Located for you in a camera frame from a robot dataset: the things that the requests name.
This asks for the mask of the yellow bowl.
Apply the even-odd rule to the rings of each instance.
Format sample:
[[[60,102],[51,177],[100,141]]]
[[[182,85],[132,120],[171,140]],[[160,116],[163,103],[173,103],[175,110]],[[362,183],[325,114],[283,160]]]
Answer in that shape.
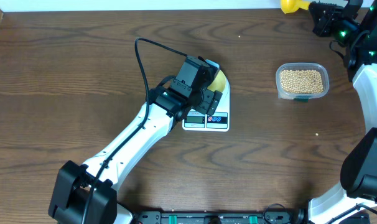
[[[226,87],[226,76],[225,74],[219,70],[217,75],[215,76],[214,81],[207,87],[210,91],[219,91],[223,92]]]

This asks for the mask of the yellow measuring scoop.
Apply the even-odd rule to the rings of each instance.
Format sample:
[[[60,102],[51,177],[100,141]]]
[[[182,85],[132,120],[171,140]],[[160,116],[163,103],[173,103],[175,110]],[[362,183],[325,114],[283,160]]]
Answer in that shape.
[[[309,1],[305,0],[281,0],[281,10],[285,14],[296,12],[298,9],[308,10],[310,6]]]

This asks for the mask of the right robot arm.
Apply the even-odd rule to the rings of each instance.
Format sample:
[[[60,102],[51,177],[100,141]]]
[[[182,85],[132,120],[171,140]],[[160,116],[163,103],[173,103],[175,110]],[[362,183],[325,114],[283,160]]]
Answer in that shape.
[[[307,223],[340,223],[377,206],[377,0],[357,22],[362,4],[309,4],[314,34],[332,36],[345,49],[341,58],[360,99],[366,134],[344,160],[339,183],[309,201]]]

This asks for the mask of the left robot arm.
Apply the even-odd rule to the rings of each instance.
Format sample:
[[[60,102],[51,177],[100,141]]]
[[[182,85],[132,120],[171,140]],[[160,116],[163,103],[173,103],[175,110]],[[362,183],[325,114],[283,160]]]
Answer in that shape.
[[[165,77],[146,94],[132,122],[102,151],[59,170],[48,214],[58,223],[132,223],[134,215],[117,201],[133,167],[190,110],[213,115],[227,88],[219,64],[186,57],[178,75]]]

